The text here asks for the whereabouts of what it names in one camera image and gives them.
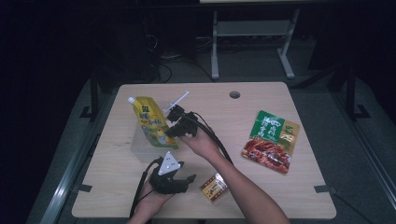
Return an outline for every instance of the metal stand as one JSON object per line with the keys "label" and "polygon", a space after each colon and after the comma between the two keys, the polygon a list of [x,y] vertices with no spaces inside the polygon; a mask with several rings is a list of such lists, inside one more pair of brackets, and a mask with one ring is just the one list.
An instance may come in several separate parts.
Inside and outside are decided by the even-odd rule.
{"label": "metal stand", "polygon": [[287,78],[294,78],[294,73],[290,67],[286,56],[290,41],[296,26],[300,9],[294,9],[291,20],[283,21],[218,21],[218,12],[213,14],[213,46],[212,46],[212,78],[219,79],[218,63],[218,36],[241,36],[241,35],[284,35],[286,37],[283,48],[277,53],[282,62]]}

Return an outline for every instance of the hand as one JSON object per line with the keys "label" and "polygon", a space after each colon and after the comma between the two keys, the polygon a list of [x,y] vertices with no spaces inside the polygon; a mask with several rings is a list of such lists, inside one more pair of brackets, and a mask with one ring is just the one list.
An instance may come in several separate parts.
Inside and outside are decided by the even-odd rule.
{"label": "hand", "polygon": [[222,156],[218,145],[201,128],[198,128],[195,137],[180,136],[179,139],[187,144],[195,154],[207,161],[218,155]]}
{"label": "hand", "polygon": [[143,185],[140,193],[140,201],[134,210],[134,215],[128,221],[129,224],[141,224],[149,221],[157,214],[163,205],[175,194],[161,194],[154,190],[148,181]]}

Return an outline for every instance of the forearm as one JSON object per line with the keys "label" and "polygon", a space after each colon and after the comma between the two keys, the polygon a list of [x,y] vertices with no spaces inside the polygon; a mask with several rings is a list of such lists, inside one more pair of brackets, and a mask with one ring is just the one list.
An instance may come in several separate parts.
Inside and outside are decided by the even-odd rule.
{"label": "forearm", "polygon": [[127,222],[127,224],[146,224],[151,219],[152,214],[147,211],[136,208],[134,215]]}
{"label": "forearm", "polygon": [[289,223],[277,203],[221,155],[208,158],[250,223]]}

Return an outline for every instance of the hole in table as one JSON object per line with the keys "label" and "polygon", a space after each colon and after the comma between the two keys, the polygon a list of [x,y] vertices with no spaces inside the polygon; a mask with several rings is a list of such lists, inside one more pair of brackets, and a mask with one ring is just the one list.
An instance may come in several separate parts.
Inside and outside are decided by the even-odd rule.
{"label": "hole in table", "polygon": [[238,99],[241,96],[241,93],[239,91],[230,91],[230,97],[233,99]]}

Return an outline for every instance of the wrist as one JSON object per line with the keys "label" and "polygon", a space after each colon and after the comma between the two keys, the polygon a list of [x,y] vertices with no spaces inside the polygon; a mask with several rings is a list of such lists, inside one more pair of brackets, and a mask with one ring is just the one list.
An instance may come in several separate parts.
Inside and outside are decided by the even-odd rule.
{"label": "wrist", "polygon": [[134,215],[128,221],[128,224],[146,224],[151,219],[151,214],[139,209],[137,206]]}

